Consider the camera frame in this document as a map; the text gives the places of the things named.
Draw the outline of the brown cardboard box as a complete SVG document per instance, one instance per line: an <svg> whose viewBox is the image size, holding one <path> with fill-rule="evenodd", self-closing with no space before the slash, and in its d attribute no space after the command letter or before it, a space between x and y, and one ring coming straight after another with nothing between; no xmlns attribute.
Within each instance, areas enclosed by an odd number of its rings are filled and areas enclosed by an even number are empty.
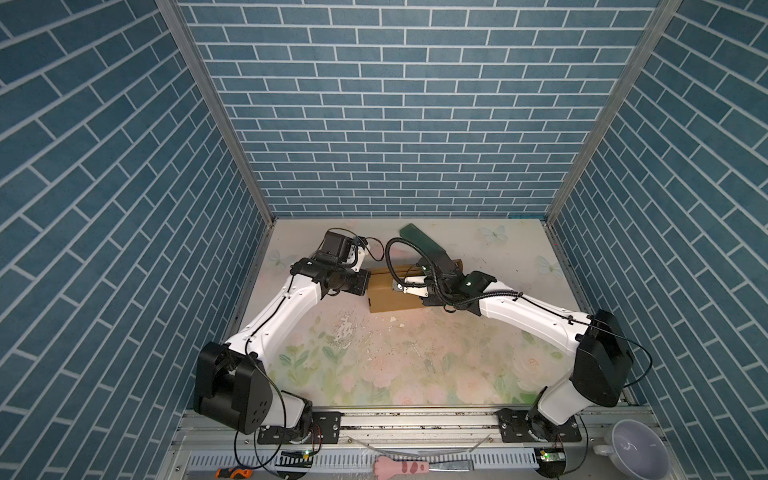
<svg viewBox="0 0 768 480"><path fill-rule="evenodd" d="M386 267L373 269L366 290L371 313L423 309L418 296L401 293Z"/></svg>

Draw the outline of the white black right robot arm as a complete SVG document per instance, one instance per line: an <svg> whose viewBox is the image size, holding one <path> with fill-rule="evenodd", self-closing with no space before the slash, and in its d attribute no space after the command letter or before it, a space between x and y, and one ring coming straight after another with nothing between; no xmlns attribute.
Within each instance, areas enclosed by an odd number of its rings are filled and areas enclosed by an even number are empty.
<svg viewBox="0 0 768 480"><path fill-rule="evenodd" d="M634 356L612 313L569 311L531 298L495 277L462 268L441 253L426 254L420 276L400 276L385 259L395 289L430 306L451 307L498 320L556 347L571 362L566 373L544 387L525 414L526 434L553 442L575 416L590 406L612 408L628 385Z"/></svg>

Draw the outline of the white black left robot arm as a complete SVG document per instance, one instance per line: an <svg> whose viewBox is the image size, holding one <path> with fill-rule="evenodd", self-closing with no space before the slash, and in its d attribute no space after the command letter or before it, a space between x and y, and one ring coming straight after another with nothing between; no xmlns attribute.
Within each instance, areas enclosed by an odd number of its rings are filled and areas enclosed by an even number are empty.
<svg viewBox="0 0 768 480"><path fill-rule="evenodd" d="M284 442L310 434L312 402L280 390L268 376L278 347L308 311L326 296L362 296L370 272L362 267L368 240L329 230L318 249L293 263L276 296L241 330L210 342L196 363L193 409L249 435L275 428Z"/></svg>

